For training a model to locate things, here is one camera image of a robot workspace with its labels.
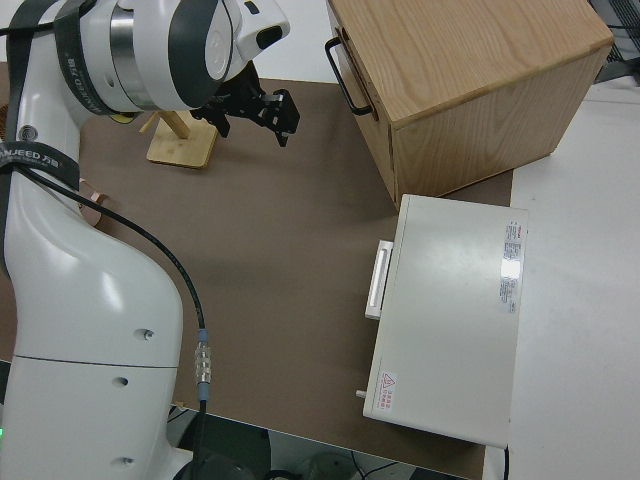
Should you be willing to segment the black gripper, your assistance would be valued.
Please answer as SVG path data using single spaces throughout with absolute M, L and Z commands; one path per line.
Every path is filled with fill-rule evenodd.
M 280 147 L 295 134 L 300 114 L 286 89 L 272 94 L 264 91 L 254 64 L 247 64 L 236 76 L 223 82 L 215 95 L 202 107 L 193 109 L 191 116 L 205 120 L 227 138 L 230 124 L 227 115 L 246 118 L 271 130 Z

